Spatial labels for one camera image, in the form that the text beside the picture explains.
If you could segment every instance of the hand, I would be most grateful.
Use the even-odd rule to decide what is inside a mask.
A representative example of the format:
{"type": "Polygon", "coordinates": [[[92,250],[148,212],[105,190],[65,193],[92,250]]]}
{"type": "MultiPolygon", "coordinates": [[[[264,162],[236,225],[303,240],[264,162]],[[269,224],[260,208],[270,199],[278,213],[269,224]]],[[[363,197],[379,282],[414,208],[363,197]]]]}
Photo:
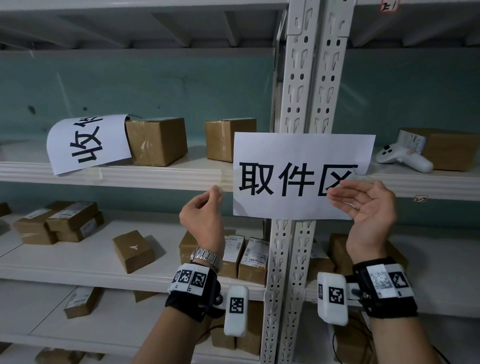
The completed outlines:
{"type": "Polygon", "coordinates": [[[194,197],[180,212],[180,223],[197,240],[198,246],[223,258],[225,237],[220,216],[223,196],[214,185],[209,191],[194,197]]]}
{"type": "Polygon", "coordinates": [[[396,221],[395,194],[380,181],[343,180],[340,185],[328,189],[327,196],[355,222],[347,240],[353,263],[385,258],[385,242],[396,221]]]}

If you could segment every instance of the small cardboard box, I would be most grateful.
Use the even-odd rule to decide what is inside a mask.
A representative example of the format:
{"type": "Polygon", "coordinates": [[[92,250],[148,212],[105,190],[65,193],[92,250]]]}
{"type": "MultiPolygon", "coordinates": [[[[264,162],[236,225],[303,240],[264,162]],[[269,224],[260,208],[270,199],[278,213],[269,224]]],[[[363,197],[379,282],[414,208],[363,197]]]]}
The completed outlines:
{"type": "Polygon", "coordinates": [[[238,279],[265,285],[268,250],[268,242],[250,238],[240,261],[238,279]]]}
{"type": "Polygon", "coordinates": [[[2,342],[0,341],[0,354],[2,354],[5,350],[10,347],[11,343],[9,342],[2,342]]]}
{"type": "Polygon", "coordinates": [[[133,273],[155,261],[154,251],[138,230],[113,238],[113,243],[127,273],[133,273]]]}
{"type": "Polygon", "coordinates": [[[146,300],[147,298],[158,295],[158,292],[149,292],[149,291],[133,291],[133,296],[135,297],[135,303],[146,300]]]}
{"type": "Polygon", "coordinates": [[[35,357],[36,364],[78,364],[84,352],[64,349],[44,348],[35,357]]]}
{"type": "Polygon", "coordinates": [[[55,233],[50,231],[47,219],[73,203],[72,201],[55,201],[15,221],[13,227],[21,234],[24,244],[55,244],[58,239],[55,233]]]}
{"type": "Polygon", "coordinates": [[[103,225],[103,214],[99,212],[94,218],[88,220],[82,227],[74,231],[56,232],[59,242],[78,243],[90,235],[96,228],[103,225]]]}
{"type": "Polygon", "coordinates": [[[237,349],[253,355],[260,355],[263,324],[264,303],[261,301],[248,301],[247,333],[244,338],[237,338],[237,349]]]}
{"type": "MultiPolygon", "coordinates": [[[[220,318],[214,318],[210,327],[224,325],[225,324],[225,315],[220,318]]],[[[223,332],[223,328],[215,328],[211,331],[212,334],[212,345],[216,348],[225,348],[230,350],[235,350],[235,337],[227,336],[223,332]]]]}
{"type": "Polygon", "coordinates": [[[241,235],[225,235],[225,253],[223,266],[219,276],[238,278],[239,263],[245,250],[245,237],[241,235]]]}
{"type": "Polygon", "coordinates": [[[467,171],[472,168],[480,134],[430,128],[402,128],[397,142],[433,163],[434,170],[467,171]]]}
{"type": "Polygon", "coordinates": [[[188,152],[183,118],[126,121],[125,126],[134,164],[167,166],[188,152]]]}
{"type": "Polygon", "coordinates": [[[105,354],[102,354],[100,352],[86,352],[85,353],[86,358],[94,359],[94,360],[97,360],[98,362],[100,360],[102,360],[104,356],[105,356],[105,354]]]}
{"type": "Polygon", "coordinates": [[[63,309],[67,318],[87,316],[92,313],[102,289],[99,287],[77,287],[63,309]]]}
{"type": "Polygon", "coordinates": [[[222,119],[205,122],[207,158],[233,162],[233,141],[235,132],[255,133],[257,120],[222,119]]]}
{"type": "Polygon", "coordinates": [[[194,250],[198,247],[197,240],[190,234],[189,231],[185,233],[183,236],[180,245],[180,263],[186,264],[190,263],[190,256],[194,252],[194,250]]]}
{"type": "MultiPolygon", "coordinates": [[[[328,246],[328,256],[336,265],[335,273],[349,276],[353,274],[353,261],[347,252],[347,234],[331,234],[330,244],[328,246]]],[[[393,246],[388,240],[385,243],[385,249],[388,256],[401,264],[406,271],[408,268],[408,260],[393,246]]]]}
{"type": "Polygon", "coordinates": [[[75,202],[47,219],[51,231],[70,232],[81,228],[98,214],[96,202],[75,202]]]}
{"type": "Polygon", "coordinates": [[[361,315],[349,312],[346,326],[333,325],[336,339],[335,352],[343,363],[373,364],[376,362],[375,346],[364,326],[361,315]]]}
{"type": "Polygon", "coordinates": [[[11,213],[12,210],[10,210],[8,204],[6,202],[0,202],[0,218],[11,213]]]}
{"type": "Polygon", "coordinates": [[[310,263],[308,264],[307,281],[316,280],[318,272],[335,272],[335,264],[328,257],[321,243],[314,239],[312,252],[310,253],[310,263]]]}

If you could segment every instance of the white controller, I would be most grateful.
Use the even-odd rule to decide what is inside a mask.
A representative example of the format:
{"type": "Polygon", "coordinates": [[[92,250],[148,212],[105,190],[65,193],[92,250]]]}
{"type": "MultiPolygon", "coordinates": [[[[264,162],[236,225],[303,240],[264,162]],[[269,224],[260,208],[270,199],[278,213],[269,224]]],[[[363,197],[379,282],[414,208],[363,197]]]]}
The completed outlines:
{"type": "Polygon", "coordinates": [[[430,173],[433,170],[433,163],[427,158],[398,143],[384,146],[383,149],[378,152],[376,160],[378,163],[405,163],[407,166],[423,173],[430,173]]]}
{"type": "Polygon", "coordinates": [[[328,324],[345,326],[348,323],[347,281],[341,274],[319,272],[318,316],[328,324]]]}
{"type": "Polygon", "coordinates": [[[244,338],[247,332],[248,288],[231,286],[228,289],[223,332],[227,336],[244,338]]]}

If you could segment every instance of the black wrist strap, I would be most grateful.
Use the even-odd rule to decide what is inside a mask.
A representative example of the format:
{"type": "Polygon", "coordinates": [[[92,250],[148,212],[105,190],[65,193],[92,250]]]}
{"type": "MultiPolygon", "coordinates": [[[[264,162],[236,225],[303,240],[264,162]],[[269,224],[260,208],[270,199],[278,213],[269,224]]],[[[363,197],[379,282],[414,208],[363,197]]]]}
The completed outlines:
{"type": "Polygon", "coordinates": [[[213,305],[220,295],[220,289],[213,270],[200,264],[183,264],[168,288],[170,295],[165,307],[173,307],[195,321],[202,322],[207,313],[211,317],[219,314],[213,305]]]}
{"type": "Polygon", "coordinates": [[[417,316],[417,304],[403,267],[392,257],[353,266],[360,287],[360,303],[370,317],[417,316]]]}

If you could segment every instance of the metal watch band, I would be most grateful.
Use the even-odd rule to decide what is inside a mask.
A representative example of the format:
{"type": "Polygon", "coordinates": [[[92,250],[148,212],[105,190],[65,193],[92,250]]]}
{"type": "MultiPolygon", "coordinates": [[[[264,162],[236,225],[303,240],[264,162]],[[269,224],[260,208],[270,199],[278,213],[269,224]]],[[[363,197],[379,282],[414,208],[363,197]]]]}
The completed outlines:
{"type": "Polygon", "coordinates": [[[190,261],[194,259],[201,259],[207,263],[210,263],[213,266],[216,274],[218,274],[220,269],[222,269],[222,259],[220,259],[217,254],[212,253],[208,249],[204,249],[198,246],[190,256],[190,261]]]}

